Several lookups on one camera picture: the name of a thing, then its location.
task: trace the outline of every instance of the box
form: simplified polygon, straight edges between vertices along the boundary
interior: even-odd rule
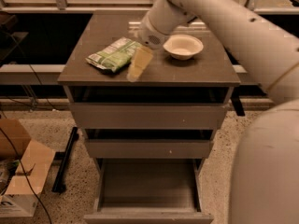
[[[0,128],[22,155],[21,161],[25,171],[32,170],[28,175],[33,190],[39,197],[45,185],[55,151],[31,139],[28,132],[15,119],[0,119]],[[0,132],[0,159],[9,158],[15,152],[11,144]],[[38,200],[31,191],[26,177],[19,165],[16,174],[12,177],[3,196],[0,196],[0,217],[32,217],[35,213]]]

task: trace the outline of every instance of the green package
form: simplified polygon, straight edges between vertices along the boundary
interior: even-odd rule
[[[122,37],[105,49],[90,55],[86,61],[103,71],[116,73],[131,62],[135,50],[141,46],[136,41]]]

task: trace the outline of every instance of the box flap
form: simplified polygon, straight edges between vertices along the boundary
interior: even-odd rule
[[[23,154],[21,161],[25,167],[34,167],[28,179],[36,194],[40,193],[45,185],[49,168],[53,162],[55,151],[36,140],[31,140]],[[22,173],[19,165],[17,173]],[[32,194],[24,175],[14,175],[9,183],[6,195]]]
[[[16,119],[0,119],[0,128],[9,137],[21,156],[31,140],[29,133]],[[0,160],[16,156],[11,144],[0,132]]]

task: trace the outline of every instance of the speckled floor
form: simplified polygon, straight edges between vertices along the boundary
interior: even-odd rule
[[[232,160],[238,140],[244,130],[263,111],[247,111],[238,117],[234,111],[227,113],[215,138],[215,145],[200,174],[202,208],[214,216],[213,224],[226,224]],[[37,141],[64,151],[75,122],[68,111],[5,111],[9,119],[18,119]],[[99,174],[93,160],[89,158],[83,137],[74,145],[68,172],[65,178],[67,191],[63,194],[51,192],[58,166],[52,165],[41,196],[48,208],[53,224],[85,223],[83,216],[93,211],[95,191]],[[49,223],[41,205],[34,217],[0,218],[1,224]]]

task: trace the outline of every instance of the white bowl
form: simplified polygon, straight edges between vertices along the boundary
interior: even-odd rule
[[[202,51],[204,45],[200,40],[190,35],[171,35],[163,47],[173,58],[188,60]]]

